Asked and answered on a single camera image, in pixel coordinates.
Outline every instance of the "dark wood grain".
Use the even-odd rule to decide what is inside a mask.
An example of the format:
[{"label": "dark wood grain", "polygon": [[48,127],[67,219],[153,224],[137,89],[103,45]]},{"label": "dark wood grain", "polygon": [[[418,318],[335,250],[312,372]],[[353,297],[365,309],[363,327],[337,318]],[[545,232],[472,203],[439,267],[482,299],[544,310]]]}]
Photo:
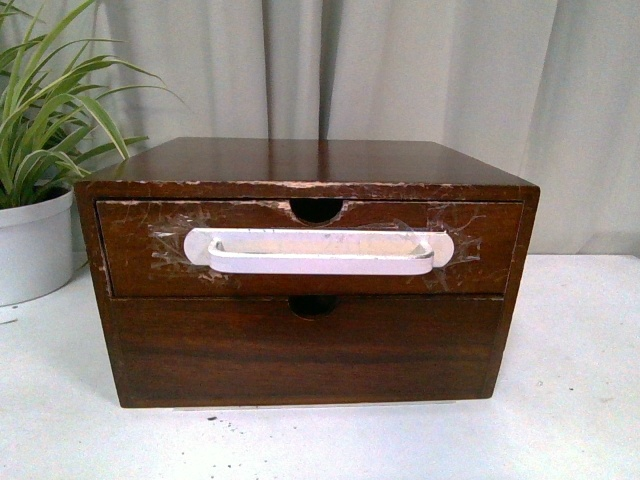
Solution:
[{"label": "dark wood grain", "polygon": [[112,308],[131,382],[123,405],[272,405],[478,397],[502,302],[340,297],[316,320],[286,298]]},{"label": "dark wood grain", "polygon": [[449,265],[417,277],[211,275],[182,253],[193,227],[309,228],[287,201],[99,201],[113,292],[118,297],[294,294],[503,293],[520,203],[355,202],[318,228],[447,231]]},{"label": "dark wood grain", "polygon": [[[79,182],[76,198],[121,404],[176,407],[491,396],[539,189],[427,142],[176,139]],[[308,198],[344,208],[306,225],[288,205]],[[424,277],[221,282],[162,264],[152,235],[173,226],[179,252],[191,226],[392,223],[448,231],[454,262]],[[298,294],[338,307],[303,320],[286,300]]]},{"label": "dark wood grain", "polygon": [[87,181],[531,184],[433,142],[176,138]]}]

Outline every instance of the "drawer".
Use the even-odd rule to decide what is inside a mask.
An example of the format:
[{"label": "drawer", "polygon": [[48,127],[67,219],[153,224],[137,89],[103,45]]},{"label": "drawer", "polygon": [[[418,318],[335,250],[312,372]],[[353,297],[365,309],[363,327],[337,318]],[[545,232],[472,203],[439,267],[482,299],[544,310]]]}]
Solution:
[{"label": "drawer", "polygon": [[[98,200],[113,297],[303,294],[502,294],[518,233],[519,202],[321,200]],[[454,255],[416,276],[220,274],[192,265],[187,233],[209,228],[331,228],[448,232]]]},{"label": "drawer", "polygon": [[[123,406],[450,400],[485,396],[498,297],[119,299]],[[325,308],[313,316],[315,303]],[[301,318],[295,312],[307,308]]]}]

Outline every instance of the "top drawer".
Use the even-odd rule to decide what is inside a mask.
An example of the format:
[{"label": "top drawer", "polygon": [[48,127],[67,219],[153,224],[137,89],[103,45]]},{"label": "top drawer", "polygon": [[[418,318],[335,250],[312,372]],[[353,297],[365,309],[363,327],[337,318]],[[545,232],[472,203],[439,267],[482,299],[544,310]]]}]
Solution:
[{"label": "top drawer", "polygon": [[[501,294],[522,214],[517,202],[100,200],[96,208],[116,297]],[[446,231],[455,252],[444,268],[409,277],[220,274],[184,255],[196,227]]]}]

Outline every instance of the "curtain fold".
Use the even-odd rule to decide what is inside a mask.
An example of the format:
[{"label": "curtain fold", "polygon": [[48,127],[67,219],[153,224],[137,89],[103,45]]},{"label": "curtain fold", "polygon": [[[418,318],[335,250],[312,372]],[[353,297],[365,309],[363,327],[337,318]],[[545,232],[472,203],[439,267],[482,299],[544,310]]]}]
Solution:
[{"label": "curtain fold", "polygon": [[[78,2],[51,3],[45,18]],[[184,102],[112,100],[128,134],[150,136],[138,149],[177,136],[432,140],[541,186],[531,251],[639,255],[638,18],[637,0],[104,0],[70,33],[124,40],[96,48]]]}]

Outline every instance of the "clear tape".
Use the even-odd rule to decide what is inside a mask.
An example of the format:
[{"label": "clear tape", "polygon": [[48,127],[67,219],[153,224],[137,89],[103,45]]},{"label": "clear tape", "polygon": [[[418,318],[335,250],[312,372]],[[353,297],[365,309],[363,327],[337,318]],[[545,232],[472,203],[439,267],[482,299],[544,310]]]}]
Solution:
[{"label": "clear tape", "polygon": [[[434,284],[439,284],[445,291],[449,291],[447,283],[447,269],[467,262],[480,260],[480,250],[482,238],[467,235],[464,230],[476,219],[484,215],[475,214],[461,227],[452,227],[443,220],[444,212],[450,208],[449,205],[431,208],[429,219],[424,229],[414,229],[399,219],[390,222],[372,223],[356,227],[359,230],[394,230],[414,233],[416,231],[447,232],[455,244],[455,252],[451,261],[442,268],[434,268],[430,273],[420,275],[419,278],[428,288]],[[194,215],[177,214],[165,217],[164,221],[149,225],[149,237],[152,239],[151,268],[162,270],[164,275],[192,276],[197,274],[198,278],[211,281],[230,281],[230,276],[212,270],[206,265],[193,265],[186,257],[183,250],[183,243],[186,235],[194,228],[208,228],[211,226],[211,217],[208,213],[197,212]],[[421,248],[419,238],[416,236],[416,248]],[[416,277],[408,277],[407,284],[414,281]]]}]

